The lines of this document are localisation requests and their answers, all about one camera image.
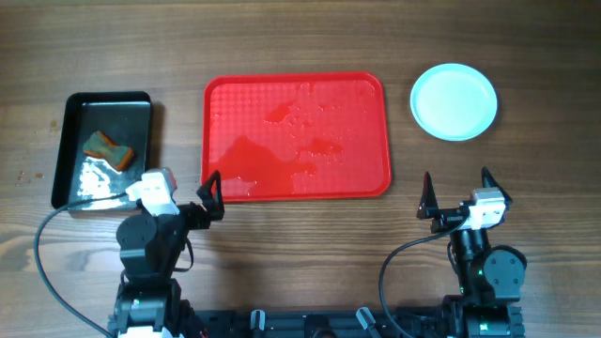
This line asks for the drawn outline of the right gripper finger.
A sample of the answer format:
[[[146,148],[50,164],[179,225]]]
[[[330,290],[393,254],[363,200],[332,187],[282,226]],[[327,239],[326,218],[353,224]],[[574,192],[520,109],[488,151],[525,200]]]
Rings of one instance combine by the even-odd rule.
[[[424,173],[422,197],[417,209],[416,217],[420,220],[433,219],[439,216],[439,206],[434,191],[433,182],[428,172]]]
[[[512,197],[504,190],[504,188],[497,182],[497,180],[492,176],[490,171],[486,166],[481,169],[481,180],[484,188],[496,188],[498,189],[503,198],[506,205],[512,205],[513,199]]]

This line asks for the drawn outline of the white plate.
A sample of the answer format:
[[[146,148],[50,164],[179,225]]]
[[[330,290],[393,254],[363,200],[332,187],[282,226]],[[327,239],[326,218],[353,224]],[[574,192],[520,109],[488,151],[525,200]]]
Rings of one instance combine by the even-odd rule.
[[[416,123],[444,141],[463,142],[484,133],[494,122],[499,100],[479,70],[446,63],[425,71],[409,94]]]

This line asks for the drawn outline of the orange green sponge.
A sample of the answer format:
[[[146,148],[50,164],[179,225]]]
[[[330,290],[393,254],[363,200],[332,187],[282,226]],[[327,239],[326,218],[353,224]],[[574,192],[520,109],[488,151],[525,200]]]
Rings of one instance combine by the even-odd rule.
[[[105,160],[117,172],[125,171],[133,157],[134,151],[129,146],[115,144],[103,132],[94,132],[83,145],[86,156]]]

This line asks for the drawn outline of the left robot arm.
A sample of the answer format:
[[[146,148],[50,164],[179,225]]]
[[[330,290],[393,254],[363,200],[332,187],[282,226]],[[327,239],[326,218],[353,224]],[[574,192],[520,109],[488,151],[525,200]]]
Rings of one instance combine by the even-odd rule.
[[[177,261],[192,244],[192,230],[208,229],[224,215],[221,174],[213,172],[199,187],[199,204],[177,205],[173,172],[152,169],[126,189],[142,211],[116,230],[124,270],[108,330],[113,337],[207,337],[208,329],[191,304],[181,297],[173,277]]]

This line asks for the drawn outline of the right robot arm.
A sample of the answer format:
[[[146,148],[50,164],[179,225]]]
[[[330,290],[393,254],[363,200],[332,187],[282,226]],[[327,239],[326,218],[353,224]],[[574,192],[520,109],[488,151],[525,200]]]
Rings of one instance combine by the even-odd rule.
[[[432,178],[424,175],[417,218],[432,221],[431,233],[448,237],[449,257],[460,293],[443,298],[431,324],[437,337],[509,337],[525,335],[520,288],[527,259],[508,245],[492,246],[487,231],[504,222],[513,203],[510,195],[487,168],[481,170],[482,187],[455,208],[440,208]]]

